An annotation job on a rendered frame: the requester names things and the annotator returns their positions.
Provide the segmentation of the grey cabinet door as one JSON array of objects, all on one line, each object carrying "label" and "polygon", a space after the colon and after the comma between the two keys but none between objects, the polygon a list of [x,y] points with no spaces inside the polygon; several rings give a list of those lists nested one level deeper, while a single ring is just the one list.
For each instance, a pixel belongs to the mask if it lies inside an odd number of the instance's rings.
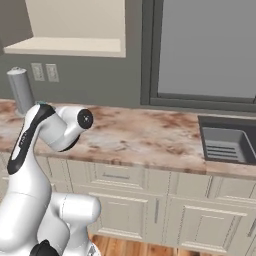
[{"label": "grey cabinet door", "polygon": [[0,0],[0,56],[5,47],[32,37],[25,0]]}]

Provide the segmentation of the narrow beige drawer front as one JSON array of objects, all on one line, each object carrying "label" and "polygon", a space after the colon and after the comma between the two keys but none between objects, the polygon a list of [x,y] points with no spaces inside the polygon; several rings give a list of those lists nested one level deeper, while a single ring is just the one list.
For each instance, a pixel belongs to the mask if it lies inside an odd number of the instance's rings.
[{"label": "narrow beige drawer front", "polygon": [[50,179],[55,182],[70,183],[68,165],[65,159],[48,158],[49,168],[51,171]]}]

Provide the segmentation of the beige cupboard door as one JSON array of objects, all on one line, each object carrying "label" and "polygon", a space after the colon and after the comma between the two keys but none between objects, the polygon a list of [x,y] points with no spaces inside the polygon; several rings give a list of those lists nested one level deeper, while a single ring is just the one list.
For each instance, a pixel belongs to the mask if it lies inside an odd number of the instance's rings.
[{"label": "beige cupboard door", "polygon": [[247,256],[256,208],[168,198],[164,244],[199,252]]},{"label": "beige cupboard door", "polygon": [[[101,202],[101,214],[89,226],[93,234],[146,243],[161,244],[165,215],[163,195],[110,192],[93,193]],[[154,223],[155,202],[159,199],[157,224]]]}]

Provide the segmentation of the dark grey sink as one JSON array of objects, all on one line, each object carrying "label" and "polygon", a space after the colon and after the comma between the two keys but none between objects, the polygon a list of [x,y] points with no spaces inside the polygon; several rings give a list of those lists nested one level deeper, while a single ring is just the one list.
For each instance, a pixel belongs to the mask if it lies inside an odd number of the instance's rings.
[{"label": "dark grey sink", "polygon": [[199,116],[204,158],[256,165],[256,120]]}]

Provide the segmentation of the beige panel under sink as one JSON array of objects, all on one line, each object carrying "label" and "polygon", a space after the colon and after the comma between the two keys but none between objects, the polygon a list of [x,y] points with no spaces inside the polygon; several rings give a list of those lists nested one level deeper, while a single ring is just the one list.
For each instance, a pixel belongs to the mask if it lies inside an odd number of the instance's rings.
[{"label": "beige panel under sink", "polygon": [[172,174],[170,191],[179,196],[256,202],[256,181],[197,174]]}]

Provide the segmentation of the grey framed window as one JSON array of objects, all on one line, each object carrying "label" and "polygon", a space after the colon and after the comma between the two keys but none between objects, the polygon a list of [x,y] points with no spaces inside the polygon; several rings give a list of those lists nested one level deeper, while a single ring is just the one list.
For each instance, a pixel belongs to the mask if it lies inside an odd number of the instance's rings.
[{"label": "grey framed window", "polygon": [[256,0],[143,0],[140,101],[256,112]]}]

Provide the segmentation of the grey paper towel roll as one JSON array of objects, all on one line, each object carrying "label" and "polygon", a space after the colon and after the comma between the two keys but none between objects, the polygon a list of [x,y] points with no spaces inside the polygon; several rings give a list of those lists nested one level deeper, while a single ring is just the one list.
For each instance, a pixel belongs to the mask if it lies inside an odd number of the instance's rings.
[{"label": "grey paper towel roll", "polygon": [[35,104],[27,70],[14,67],[7,72],[7,76],[16,102],[17,111],[20,115],[24,116]]}]

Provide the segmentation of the beige wall outlet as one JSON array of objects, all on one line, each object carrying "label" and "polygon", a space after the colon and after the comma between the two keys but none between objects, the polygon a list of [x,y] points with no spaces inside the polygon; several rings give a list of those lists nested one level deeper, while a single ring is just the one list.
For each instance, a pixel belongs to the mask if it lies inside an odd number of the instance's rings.
[{"label": "beige wall outlet", "polygon": [[46,65],[47,75],[50,82],[58,82],[58,70],[55,64],[47,64]]},{"label": "beige wall outlet", "polygon": [[32,67],[34,79],[36,81],[44,81],[45,78],[44,78],[42,64],[41,63],[32,63],[31,67]]}]

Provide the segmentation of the open beige wall cabinet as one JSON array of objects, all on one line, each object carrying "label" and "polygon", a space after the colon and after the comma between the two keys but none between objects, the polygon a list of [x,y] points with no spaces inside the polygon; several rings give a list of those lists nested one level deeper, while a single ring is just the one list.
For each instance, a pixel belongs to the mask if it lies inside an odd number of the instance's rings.
[{"label": "open beige wall cabinet", "polygon": [[125,0],[25,0],[32,35],[8,54],[126,56]]}]

